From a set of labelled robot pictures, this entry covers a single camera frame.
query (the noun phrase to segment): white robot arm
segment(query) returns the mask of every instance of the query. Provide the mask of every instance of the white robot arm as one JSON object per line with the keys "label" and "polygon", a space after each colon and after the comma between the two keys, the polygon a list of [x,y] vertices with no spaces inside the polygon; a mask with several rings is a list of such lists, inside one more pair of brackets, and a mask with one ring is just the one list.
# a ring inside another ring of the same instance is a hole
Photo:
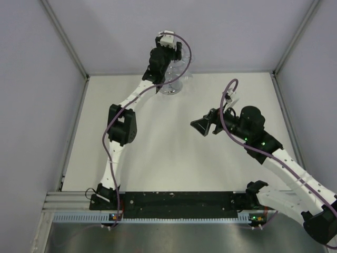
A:
{"label": "white robot arm", "polygon": [[[278,140],[264,130],[265,118],[258,108],[246,106],[240,116],[236,116],[232,109],[237,101],[235,91],[229,89],[225,94],[225,100],[224,108],[211,109],[202,119],[192,121],[191,126],[206,136],[211,124],[215,124],[213,133],[218,134],[224,130],[221,122],[222,113],[227,133],[244,140],[245,144],[241,145],[245,147],[247,153],[275,173],[292,190],[285,193],[275,190],[266,182],[251,182],[246,192],[249,193],[248,189],[250,191],[253,189],[252,200],[256,202],[255,205],[270,207],[287,215],[303,225],[314,240],[327,244],[337,235],[337,219],[330,209],[337,209],[336,194],[317,182],[290,157]],[[268,156],[249,147],[260,150]]]}
{"label": "white robot arm", "polygon": [[[97,187],[96,195],[107,201],[113,199],[115,195],[116,185],[121,185],[121,166],[123,155],[125,153],[125,144],[131,143],[137,134],[136,113],[141,107],[153,97],[161,88],[151,89],[154,85],[163,84],[165,82],[165,72],[171,61],[179,61],[182,58],[182,43],[174,42],[174,34],[171,31],[160,32],[156,37],[156,48],[150,52],[150,60],[147,70],[142,80],[133,93],[125,99],[121,104],[112,104],[108,114],[108,125],[118,112],[129,104],[131,101],[137,100],[130,104],[124,110],[118,119],[111,125],[107,131],[109,138],[109,153],[112,161],[108,159],[104,175],[101,183]],[[110,162],[112,162],[113,173],[115,175],[116,185],[112,178]]]}

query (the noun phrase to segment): transparent object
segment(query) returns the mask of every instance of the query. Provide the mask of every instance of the transparent object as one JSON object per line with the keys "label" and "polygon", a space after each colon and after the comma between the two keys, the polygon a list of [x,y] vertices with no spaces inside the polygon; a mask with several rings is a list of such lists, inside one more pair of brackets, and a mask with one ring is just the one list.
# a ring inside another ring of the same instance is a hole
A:
{"label": "transparent object", "polygon": [[[188,52],[186,52],[185,48],[182,48],[182,59],[180,61],[171,62],[167,71],[165,73],[165,83],[170,80],[178,77],[186,68],[187,63],[189,62],[190,56]],[[160,92],[166,95],[174,95],[183,89],[184,86],[188,85],[192,81],[192,74],[187,70],[183,76],[181,76],[178,80],[164,85]]]}

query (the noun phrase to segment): white wall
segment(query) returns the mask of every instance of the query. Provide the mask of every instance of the white wall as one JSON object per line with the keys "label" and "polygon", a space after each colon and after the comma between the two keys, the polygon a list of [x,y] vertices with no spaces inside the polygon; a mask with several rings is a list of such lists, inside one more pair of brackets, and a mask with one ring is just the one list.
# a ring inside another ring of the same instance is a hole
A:
{"label": "white wall", "polygon": [[325,0],[279,75],[307,170],[337,192],[337,1]]}
{"label": "white wall", "polygon": [[28,252],[84,81],[37,0],[0,8],[0,252]]}
{"label": "white wall", "polygon": [[49,0],[89,74],[143,73],[156,33],[192,46],[192,71],[275,69],[313,0]]}

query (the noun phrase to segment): white table surface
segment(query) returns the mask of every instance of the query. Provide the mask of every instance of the white table surface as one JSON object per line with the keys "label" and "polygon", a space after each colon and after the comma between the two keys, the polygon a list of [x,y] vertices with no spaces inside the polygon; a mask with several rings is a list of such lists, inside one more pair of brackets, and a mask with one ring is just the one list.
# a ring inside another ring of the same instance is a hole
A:
{"label": "white table surface", "polygon": [[[221,94],[233,78],[239,80],[237,114],[246,105],[258,107],[266,118],[265,129],[294,157],[268,73],[194,74],[180,93],[158,93],[137,113],[138,133],[127,145],[122,191],[242,191],[256,180],[288,189],[225,132],[203,137],[190,126],[220,106]],[[90,78],[63,191],[96,189],[107,159],[101,138],[108,109],[126,99],[140,80],[138,75]]]}

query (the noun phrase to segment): cable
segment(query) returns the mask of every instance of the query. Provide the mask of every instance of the cable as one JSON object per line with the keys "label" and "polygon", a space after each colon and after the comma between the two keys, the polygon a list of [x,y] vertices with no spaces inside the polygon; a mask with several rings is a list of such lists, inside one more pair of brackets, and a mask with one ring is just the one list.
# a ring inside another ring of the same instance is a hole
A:
{"label": "cable", "polygon": [[[220,101],[220,107],[223,106],[223,103],[224,103],[224,100],[225,100],[225,96],[230,88],[230,86],[233,84],[233,83],[236,83],[235,84],[235,87],[234,87],[234,91],[236,90],[238,84],[239,84],[239,81],[238,79],[233,79],[231,80],[227,87],[225,88],[224,92],[222,93],[222,97],[221,97],[221,101]],[[287,164],[285,164],[283,161],[281,161],[280,159],[276,158],[275,156],[271,155],[271,154],[268,154],[267,152],[264,152],[260,149],[256,149],[256,148],[253,148],[249,145],[246,145],[244,143],[241,143],[240,141],[238,141],[236,138],[234,138],[231,133],[229,132],[229,130],[227,129],[226,125],[225,125],[225,121],[224,121],[224,118],[223,118],[223,113],[220,113],[220,121],[221,121],[221,124],[222,124],[222,127],[223,127],[223,130],[225,130],[226,134],[229,136],[229,138],[232,139],[232,141],[234,141],[236,144],[246,148],[246,149],[250,149],[254,152],[257,152],[257,153],[260,153],[262,155],[265,155],[266,157],[269,157],[273,160],[275,160],[276,162],[278,162],[279,164],[281,164],[282,166],[284,166],[287,171],[289,171],[291,173],[291,175],[293,175],[297,180],[299,180],[301,183],[303,183],[305,185],[305,187],[310,190],[317,198],[319,198],[330,210],[331,212],[335,215],[336,219],[337,219],[337,212],[336,210],[315,190],[313,189],[310,185],[308,185],[299,175],[297,175]],[[274,217],[275,215],[277,214],[278,212],[276,212],[270,219],[269,221],[267,221],[267,223],[263,226],[266,226]],[[327,248],[329,249],[334,249],[334,250],[337,250],[337,246],[336,247],[333,247],[333,246],[329,246],[329,245],[325,245]]]}
{"label": "cable", "polygon": [[84,195],[85,195],[85,197],[88,199],[88,200],[91,200],[90,198],[88,198],[88,196],[86,195],[87,193],[88,193],[88,191],[90,190],[90,189],[92,189],[93,190],[93,192],[95,193],[95,194],[97,194],[97,192],[95,191],[95,189],[94,188],[88,188],[88,189],[86,189],[86,191],[85,191],[85,193],[84,193]]}
{"label": "cable", "polygon": [[[116,188],[116,195],[117,195],[117,217],[119,217],[119,214],[120,214],[120,192],[119,192],[119,189],[118,189],[118,185],[117,185],[117,182],[116,182],[116,178],[115,178],[115,175],[114,175],[114,171],[113,171],[113,166],[112,166],[112,157],[110,155],[110,152],[109,152],[109,149],[107,148],[106,144],[105,144],[105,137],[110,129],[110,127],[115,123],[115,121],[118,119],[118,117],[122,114],[122,112],[129,106],[131,105],[133,102],[135,102],[142,94],[144,94],[145,92],[147,92],[148,90],[150,89],[153,89],[155,87],[162,87],[163,85],[166,85],[166,84],[170,84],[170,83],[173,83],[175,81],[177,81],[179,78],[181,78],[185,72],[187,71],[187,69],[190,67],[190,64],[191,64],[191,60],[192,60],[192,50],[191,50],[191,47],[190,45],[187,43],[187,41],[180,37],[179,35],[177,34],[174,34],[174,33],[161,33],[162,35],[173,35],[174,37],[177,37],[179,38],[181,41],[183,41],[185,43],[185,45],[187,46],[187,48],[189,49],[189,54],[190,54],[190,58],[189,58],[189,61],[186,65],[186,68],[184,69],[184,71],[179,75],[177,76],[176,78],[170,80],[169,82],[165,82],[165,83],[161,83],[161,84],[156,84],[156,85],[153,85],[151,87],[148,87],[147,89],[143,90],[135,99],[133,99],[132,101],[130,101],[128,104],[126,104],[124,107],[122,107],[119,112],[115,115],[115,117],[112,119],[112,121],[109,123],[109,125],[107,126],[107,128],[105,129],[104,133],[103,133],[103,136],[102,136],[102,144],[103,144],[103,148],[108,156],[108,159],[109,159],[109,164],[110,164],[110,170],[111,170],[111,176],[112,176],[112,179],[114,181],[114,185],[115,185],[115,188]],[[115,227],[116,224],[117,224],[117,220],[115,221],[115,223],[113,224],[112,227]]]}
{"label": "cable", "polygon": [[232,112],[233,112],[233,114],[234,114],[234,118],[236,119],[236,112],[234,111],[234,109],[233,109],[233,108],[229,107],[229,108],[227,109],[227,111],[228,111],[228,112],[230,112],[230,113],[232,113]]}
{"label": "cable", "polygon": [[267,217],[267,215],[268,215],[268,207],[264,207],[264,213],[263,213],[263,215],[265,217]]}

